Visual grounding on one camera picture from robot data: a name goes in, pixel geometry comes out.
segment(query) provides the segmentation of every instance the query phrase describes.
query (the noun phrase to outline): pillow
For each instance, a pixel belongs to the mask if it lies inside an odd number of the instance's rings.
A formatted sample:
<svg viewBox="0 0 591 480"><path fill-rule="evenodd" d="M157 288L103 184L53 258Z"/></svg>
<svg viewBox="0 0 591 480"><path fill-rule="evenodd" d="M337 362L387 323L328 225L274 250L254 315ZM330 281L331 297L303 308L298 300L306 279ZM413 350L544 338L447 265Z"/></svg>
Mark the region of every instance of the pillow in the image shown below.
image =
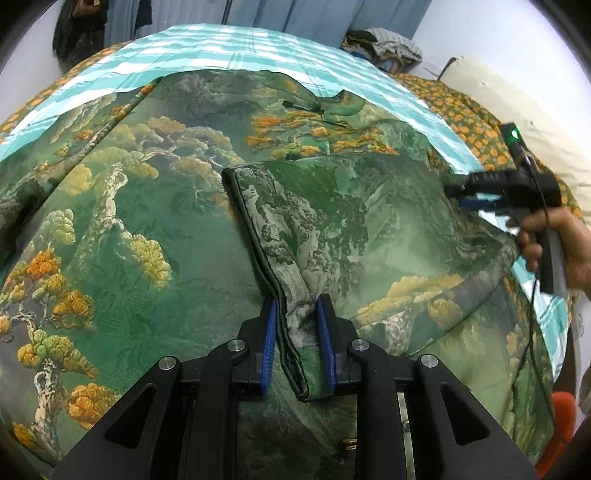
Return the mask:
<svg viewBox="0 0 591 480"><path fill-rule="evenodd" d="M591 225L591 161L548 113L523 90L468 56L454 61L440 80L501 122L515 122L531 151L570 187Z"/></svg>

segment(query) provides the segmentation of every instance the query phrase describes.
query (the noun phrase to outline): blue gripper pad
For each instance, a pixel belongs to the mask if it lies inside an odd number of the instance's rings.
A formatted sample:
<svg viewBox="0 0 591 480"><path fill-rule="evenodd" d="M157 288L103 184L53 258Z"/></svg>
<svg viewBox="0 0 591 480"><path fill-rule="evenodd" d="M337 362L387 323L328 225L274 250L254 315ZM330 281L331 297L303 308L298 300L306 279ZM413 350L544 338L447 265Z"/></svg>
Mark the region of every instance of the blue gripper pad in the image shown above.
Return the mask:
<svg viewBox="0 0 591 480"><path fill-rule="evenodd" d="M263 393L271 383L271 374L273 371L273 356L275 354L275 334L277 332L277 302L273 300L269 318L267 319L267 332L265 334L265 345L262 351L262 372L261 387Z"/></svg>
<svg viewBox="0 0 591 480"><path fill-rule="evenodd" d="M329 328L326 323L326 315L320 297L316 300L316 326L318 327L318 339L320 342L320 357L324 374L329 383L331 392L336 389L336 365L335 351L330 341Z"/></svg>

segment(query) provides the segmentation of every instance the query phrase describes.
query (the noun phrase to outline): human hand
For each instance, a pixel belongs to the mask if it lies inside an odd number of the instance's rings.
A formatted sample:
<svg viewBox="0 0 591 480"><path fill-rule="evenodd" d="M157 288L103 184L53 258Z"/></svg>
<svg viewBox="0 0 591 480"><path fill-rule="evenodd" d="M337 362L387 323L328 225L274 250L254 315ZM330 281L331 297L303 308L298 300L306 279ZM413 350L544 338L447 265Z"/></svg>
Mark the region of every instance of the human hand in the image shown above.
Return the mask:
<svg viewBox="0 0 591 480"><path fill-rule="evenodd" d="M564 276L568 288L580 288L591 294L591 231L566 207L549 208L550 227L558 232L564 247ZM510 220L508 226L520 226L517 243L527 263L527 270L536 272L542 256L542 246L535 242L535 233L547 226L543 209L521 219Z"/></svg>

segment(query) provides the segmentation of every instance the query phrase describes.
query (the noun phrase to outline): bed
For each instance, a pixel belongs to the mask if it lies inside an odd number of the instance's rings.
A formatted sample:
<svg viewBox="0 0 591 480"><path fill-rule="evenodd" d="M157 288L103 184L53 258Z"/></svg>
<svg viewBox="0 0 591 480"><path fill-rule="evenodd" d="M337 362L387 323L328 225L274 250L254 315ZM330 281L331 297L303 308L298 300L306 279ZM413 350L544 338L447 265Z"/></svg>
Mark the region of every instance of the bed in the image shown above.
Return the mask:
<svg viewBox="0 0 591 480"><path fill-rule="evenodd" d="M441 358L539 458L569 310L535 305L538 384L512 237L442 194L445 172L511 167L469 97L290 35L184 25L95 55L0 130L0 414L42 473L158 358L206 354L269 293L278 351L240 412L241 478L352 474L320 293L390 353ZM465 143L483 140L487 159Z"/></svg>

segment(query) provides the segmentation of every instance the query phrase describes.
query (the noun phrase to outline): orange object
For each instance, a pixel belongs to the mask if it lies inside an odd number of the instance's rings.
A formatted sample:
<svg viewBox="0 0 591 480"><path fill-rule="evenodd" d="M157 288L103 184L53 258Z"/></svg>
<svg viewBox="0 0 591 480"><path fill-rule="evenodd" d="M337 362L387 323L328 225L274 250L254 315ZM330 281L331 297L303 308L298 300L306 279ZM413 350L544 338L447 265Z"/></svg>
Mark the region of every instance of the orange object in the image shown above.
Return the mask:
<svg viewBox="0 0 591 480"><path fill-rule="evenodd" d="M567 443L573 438L574 424L577 418L576 403L570 393L552 393L552 403L556 411L556 431L535 466L539 478L544 478L552 464L566 448Z"/></svg>

